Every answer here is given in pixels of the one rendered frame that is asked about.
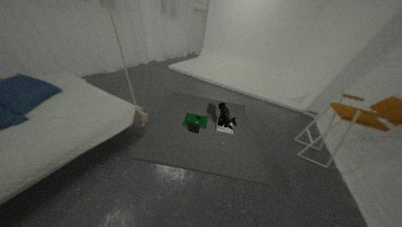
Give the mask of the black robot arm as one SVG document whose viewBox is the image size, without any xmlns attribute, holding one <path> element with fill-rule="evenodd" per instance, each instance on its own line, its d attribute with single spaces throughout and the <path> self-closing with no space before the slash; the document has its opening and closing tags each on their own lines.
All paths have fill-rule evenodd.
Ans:
<svg viewBox="0 0 402 227">
<path fill-rule="evenodd" d="M 229 116 L 229 109 L 226 108 L 225 103 L 220 103 L 219 104 L 219 109 L 220 109 L 220 117 L 219 117 L 219 122 L 218 126 L 223 126 L 223 124 L 226 124 L 225 118 Z"/>
</svg>

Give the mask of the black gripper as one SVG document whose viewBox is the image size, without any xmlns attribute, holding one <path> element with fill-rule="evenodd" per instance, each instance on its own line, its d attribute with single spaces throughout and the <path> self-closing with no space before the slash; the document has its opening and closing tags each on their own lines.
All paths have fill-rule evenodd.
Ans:
<svg viewBox="0 0 402 227">
<path fill-rule="evenodd" d="M 235 126 L 237 126 L 235 120 L 236 120 L 236 118 L 232 118 L 232 119 L 230 119 L 229 117 L 225 118 L 225 121 L 226 121 L 225 127 L 228 127 L 228 128 L 230 128 L 230 129 L 233 129 L 233 128 L 231 127 L 231 125 L 229 125 L 229 124 L 232 122 Z"/>
</svg>

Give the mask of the green circuit board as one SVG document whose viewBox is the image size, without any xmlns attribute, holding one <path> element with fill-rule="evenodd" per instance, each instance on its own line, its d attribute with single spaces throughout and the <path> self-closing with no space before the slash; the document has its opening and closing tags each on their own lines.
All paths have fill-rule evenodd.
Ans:
<svg viewBox="0 0 402 227">
<path fill-rule="evenodd" d="M 198 116 L 201 118 L 198 119 Z M 205 116 L 187 113 L 183 125 L 189 126 L 190 123 L 200 125 L 199 128 L 207 129 L 207 117 L 205 117 Z"/>
</svg>

